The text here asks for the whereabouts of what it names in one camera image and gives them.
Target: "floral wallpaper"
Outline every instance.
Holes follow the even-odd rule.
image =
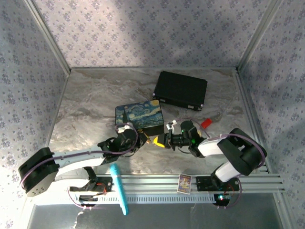
[[[22,0],[0,0],[0,228],[24,202],[19,166],[46,143],[64,71]]]
[[[284,1],[242,72],[269,160],[305,229],[305,2]]]
[[[236,66],[270,0],[36,0],[70,67]]]

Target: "marble surface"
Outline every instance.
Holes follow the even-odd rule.
[[[166,69],[73,69],[68,80],[49,147],[53,152],[85,149],[109,137],[114,131],[115,107],[148,101],[160,71]],[[211,136],[229,133],[239,127],[250,133],[231,70],[169,70],[208,81],[202,111],[196,112],[161,104],[164,122],[191,117],[213,123]],[[211,173],[224,156],[195,158],[176,150],[145,144],[134,156],[119,158],[123,174]],[[109,165],[95,168],[108,173]]]

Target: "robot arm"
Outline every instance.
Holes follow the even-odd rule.
[[[40,149],[19,167],[21,186],[27,196],[45,192],[56,176],[78,168],[85,168],[89,174],[90,181],[83,188],[96,190],[92,166],[114,162],[126,153],[134,154],[148,140],[147,135],[135,130],[132,124],[118,128],[117,134],[85,151],[52,153],[48,147]]]
[[[172,148],[188,146],[195,157],[223,154],[228,162],[220,165],[212,174],[214,187],[222,189],[230,179],[239,175],[249,175],[254,169],[264,164],[267,153],[242,130],[236,128],[231,133],[217,138],[206,139],[198,134],[192,121],[181,123],[181,134],[173,133],[173,123],[167,125],[169,133],[159,135],[154,143],[160,147]],[[34,197],[48,189],[56,176],[65,172],[84,168],[89,175],[85,191],[99,191],[97,178],[92,166],[99,166],[116,161],[126,153],[134,154],[148,140],[143,133],[134,129],[132,124],[125,124],[117,129],[117,137],[100,142],[97,146],[72,152],[55,152],[42,148],[19,168],[21,185],[28,197]]]
[[[254,169],[264,164],[267,153],[245,132],[236,128],[227,135],[205,139],[198,134],[192,121],[181,123],[181,134],[173,134],[173,121],[167,125],[169,133],[159,135],[154,143],[160,147],[181,148],[188,146],[195,157],[225,155],[228,162],[220,165],[212,174],[211,180],[215,187],[221,188],[239,175],[249,175]]]

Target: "starry night box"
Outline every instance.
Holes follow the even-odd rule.
[[[132,123],[148,136],[164,133],[164,121],[158,100],[127,104],[115,108],[115,123]]]

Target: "trading card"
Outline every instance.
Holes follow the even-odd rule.
[[[185,174],[180,174],[178,181],[177,192],[190,194],[191,193],[192,177]]]

